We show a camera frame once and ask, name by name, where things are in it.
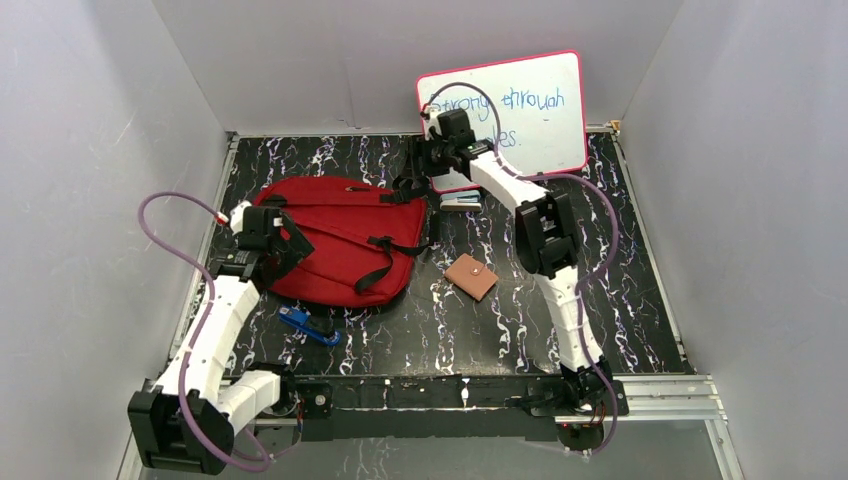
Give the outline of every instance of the whiteboard with red frame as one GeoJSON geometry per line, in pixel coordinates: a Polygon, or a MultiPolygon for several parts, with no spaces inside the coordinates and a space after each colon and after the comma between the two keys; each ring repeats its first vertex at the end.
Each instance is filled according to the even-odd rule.
{"type": "MultiPolygon", "coordinates": [[[[479,87],[492,99],[501,119],[497,140],[501,155],[521,172],[568,172],[586,165],[577,52],[546,53],[422,75],[416,84],[419,109],[440,87],[460,81],[479,87]]],[[[477,138],[495,141],[492,105],[474,90],[449,88],[433,104],[442,111],[464,109],[477,138]]],[[[475,186],[456,172],[433,178],[433,189],[440,193],[475,186]]]]}

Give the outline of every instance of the white wall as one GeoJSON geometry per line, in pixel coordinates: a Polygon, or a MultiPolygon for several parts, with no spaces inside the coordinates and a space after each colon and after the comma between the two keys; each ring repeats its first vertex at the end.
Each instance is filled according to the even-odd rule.
{"type": "MultiPolygon", "coordinates": [[[[149,0],[0,11],[0,476],[114,478],[189,279],[136,207],[171,188],[212,200],[226,139],[149,0]]],[[[207,216],[151,210],[199,250],[207,216]]]]}
{"type": "Polygon", "coordinates": [[[624,118],[683,340],[749,478],[848,471],[848,5],[687,1],[624,118]]]}
{"type": "Polygon", "coordinates": [[[624,115],[682,0],[154,0],[230,131],[412,132],[419,75],[576,49],[587,122],[624,115]]]}

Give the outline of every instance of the black tabletop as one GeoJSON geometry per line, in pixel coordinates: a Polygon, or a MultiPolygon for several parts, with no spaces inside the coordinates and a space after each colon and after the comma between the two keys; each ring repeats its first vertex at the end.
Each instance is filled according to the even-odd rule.
{"type": "MultiPolygon", "coordinates": [[[[588,136],[582,175],[612,200],[620,250],[609,273],[590,286],[586,304],[595,336],[614,372],[684,372],[630,193],[609,134],[588,136]]],[[[404,160],[402,136],[245,138],[228,179],[222,210],[253,199],[263,186],[294,175],[338,175],[389,186],[404,160]]],[[[546,187],[569,194],[583,239],[579,271],[594,269],[610,245],[603,204],[565,180],[546,187]]],[[[431,206],[437,208],[434,201],[431,206]]],[[[367,309],[306,305],[262,295],[246,322],[228,374],[254,361],[290,363],[298,374],[511,374],[557,370],[556,336],[541,292],[521,268],[506,209],[487,197],[482,213],[441,216],[438,247],[415,261],[406,291],[367,309]],[[458,256],[485,262],[500,280],[475,302],[443,277],[458,256]],[[281,304],[329,316],[342,340],[326,347],[281,323],[281,304]]],[[[229,244],[218,227],[211,253],[229,244]]]]}

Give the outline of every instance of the wallet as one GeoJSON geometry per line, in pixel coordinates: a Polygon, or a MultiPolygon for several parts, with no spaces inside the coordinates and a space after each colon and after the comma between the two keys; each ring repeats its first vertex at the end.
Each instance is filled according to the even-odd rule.
{"type": "Polygon", "coordinates": [[[463,253],[445,270],[445,278],[478,302],[498,281],[494,272],[467,253],[463,253]]]}

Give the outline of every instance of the red backpack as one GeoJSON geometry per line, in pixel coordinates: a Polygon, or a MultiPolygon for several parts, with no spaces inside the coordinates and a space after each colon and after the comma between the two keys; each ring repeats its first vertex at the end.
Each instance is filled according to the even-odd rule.
{"type": "Polygon", "coordinates": [[[412,272],[427,203],[424,191],[392,191],[342,177],[290,177],[264,188],[255,205],[279,206],[315,247],[269,290],[285,297],[339,307],[388,303],[412,272]]]}

